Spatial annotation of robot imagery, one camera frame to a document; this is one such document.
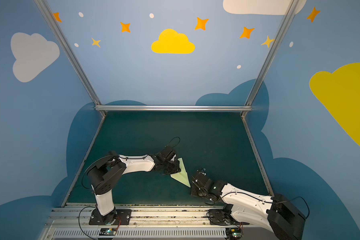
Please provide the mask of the light green paper sheet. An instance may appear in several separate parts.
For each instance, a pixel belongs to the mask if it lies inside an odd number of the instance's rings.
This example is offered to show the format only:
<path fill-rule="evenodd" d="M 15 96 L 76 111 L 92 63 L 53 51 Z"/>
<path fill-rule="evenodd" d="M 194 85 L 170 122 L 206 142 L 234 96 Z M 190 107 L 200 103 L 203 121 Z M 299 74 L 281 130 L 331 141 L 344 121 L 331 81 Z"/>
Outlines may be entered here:
<path fill-rule="evenodd" d="M 190 188 L 191 184 L 190 184 L 190 181 L 188 178 L 188 173 L 187 173 L 185 165 L 184 165 L 184 161 L 182 158 L 179 158 L 178 160 L 180 162 L 180 170 L 181 171 L 176 174 L 172 174 L 171 178 Z"/>

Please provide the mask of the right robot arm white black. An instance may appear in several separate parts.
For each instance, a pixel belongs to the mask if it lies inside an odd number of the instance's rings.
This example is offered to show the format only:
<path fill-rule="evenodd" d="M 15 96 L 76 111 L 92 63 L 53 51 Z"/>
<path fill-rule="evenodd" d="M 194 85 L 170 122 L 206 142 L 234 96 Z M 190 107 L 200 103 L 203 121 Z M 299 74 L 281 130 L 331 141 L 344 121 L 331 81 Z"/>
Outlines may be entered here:
<path fill-rule="evenodd" d="M 212 225 L 236 226 L 238 232 L 228 235 L 237 240 L 244 225 L 255 225 L 275 234 L 279 240 L 300 240 L 307 219 L 290 200 L 281 194 L 263 196 L 236 188 L 225 181 L 212 181 L 204 171 L 192 176 L 192 196 L 207 204 L 224 203 L 223 209 L 210 209 L 207 218 Z"/>

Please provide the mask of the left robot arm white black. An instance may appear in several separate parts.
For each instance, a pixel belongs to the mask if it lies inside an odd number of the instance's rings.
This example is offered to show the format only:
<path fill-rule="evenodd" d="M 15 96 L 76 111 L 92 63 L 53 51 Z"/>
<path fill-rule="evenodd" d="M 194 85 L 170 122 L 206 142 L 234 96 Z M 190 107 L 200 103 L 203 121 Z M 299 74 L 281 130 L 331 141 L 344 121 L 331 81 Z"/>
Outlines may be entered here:
<path fill-rule="evenodd" d="M 96 208 L 89 220 L 90 226 L 120 226 L 130 223 L 131 210 L 117 210 L 112 189 L 123 175 L 135 172 L 160 172 L 164 175 L 184 173 L 183 160 L 176 151 L 165 146 L 153 155 L 124 156 L 115 151 L 91 164 L 85 171 L 96 199 Z"/>

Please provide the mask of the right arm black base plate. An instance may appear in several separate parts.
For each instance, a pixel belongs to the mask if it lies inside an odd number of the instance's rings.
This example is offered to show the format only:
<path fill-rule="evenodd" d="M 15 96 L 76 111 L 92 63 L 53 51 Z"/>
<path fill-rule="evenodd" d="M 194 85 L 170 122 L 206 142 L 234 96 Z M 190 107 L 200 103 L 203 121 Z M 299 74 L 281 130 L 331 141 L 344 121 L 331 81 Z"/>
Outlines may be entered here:
<path fill-rule="evenodd" d="M 224 209 L 210 209 L 206 216 L 208 220 L 210 221 L 211 225 L 217 225 L 217 226 L 230 226 L 230 225 L 249 225 L 250 223 L 246 222 L 239 222 L 235 220 L 232 215 L 232 211 L 224 210 Z"/>

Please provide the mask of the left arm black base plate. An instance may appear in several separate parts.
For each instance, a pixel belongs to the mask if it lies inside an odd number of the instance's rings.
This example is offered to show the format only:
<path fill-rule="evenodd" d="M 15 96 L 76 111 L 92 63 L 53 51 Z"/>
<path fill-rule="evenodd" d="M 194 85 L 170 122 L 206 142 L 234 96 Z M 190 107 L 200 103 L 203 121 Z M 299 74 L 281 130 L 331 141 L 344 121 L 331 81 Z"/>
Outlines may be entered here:
<path fill-rule="evenodd" d="M 89 225 L 129 225 L 131 214 L 132 210 L 130 209 L 114 209 L 107 215 L 102 216 L 96 208 L 92 211 Z"/>

